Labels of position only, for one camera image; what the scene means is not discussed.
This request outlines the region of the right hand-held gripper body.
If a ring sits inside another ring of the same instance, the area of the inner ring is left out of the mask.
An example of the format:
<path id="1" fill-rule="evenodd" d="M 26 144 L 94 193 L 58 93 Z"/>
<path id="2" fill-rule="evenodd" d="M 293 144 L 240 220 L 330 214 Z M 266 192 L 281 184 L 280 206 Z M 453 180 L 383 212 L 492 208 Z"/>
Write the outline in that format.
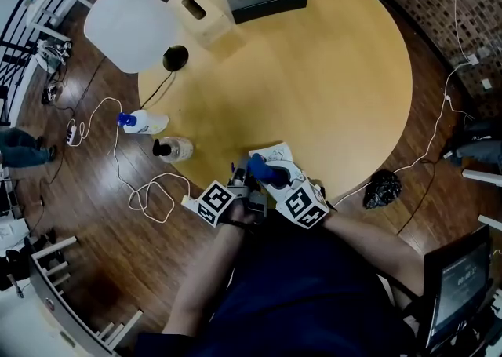
<path id="1" fill-rule="evenodd" d="M 305 180 L 298 188 L 288 190 L 286 197 L 276 203 L 276 210 L 287 220 L 305 228 L 313 228 L 329 212 L 319 186 Z"/>

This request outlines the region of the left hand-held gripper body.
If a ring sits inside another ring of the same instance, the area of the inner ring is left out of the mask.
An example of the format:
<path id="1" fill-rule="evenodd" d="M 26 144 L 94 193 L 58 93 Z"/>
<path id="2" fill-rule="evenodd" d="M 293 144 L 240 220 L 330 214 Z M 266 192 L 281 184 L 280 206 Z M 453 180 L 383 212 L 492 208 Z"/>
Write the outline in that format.
<path id="1" fill-rule="evenodd" d="M 197 199 L 197 214 L 216 227 L 236 199 L 256 217 L 258 224 L 267 216 L 267 196 L 256 189 L 256 184 L 246 184 L 244 180 L 230 180 L 226 186 L 215 180 Z"/>

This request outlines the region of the person's left hand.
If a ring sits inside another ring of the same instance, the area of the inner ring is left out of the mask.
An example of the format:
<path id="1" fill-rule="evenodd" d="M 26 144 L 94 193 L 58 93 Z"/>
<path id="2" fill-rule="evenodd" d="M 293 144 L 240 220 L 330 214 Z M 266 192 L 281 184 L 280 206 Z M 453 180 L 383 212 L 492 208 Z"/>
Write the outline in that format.
<path id="1" fill-rule="evenodd" d="M 240 224 L 251 225 L 256 223 L 256 215 L 245 207 L 241 199 L 235 199 L 232 202 L 227 216 L 230 221 Z"/>

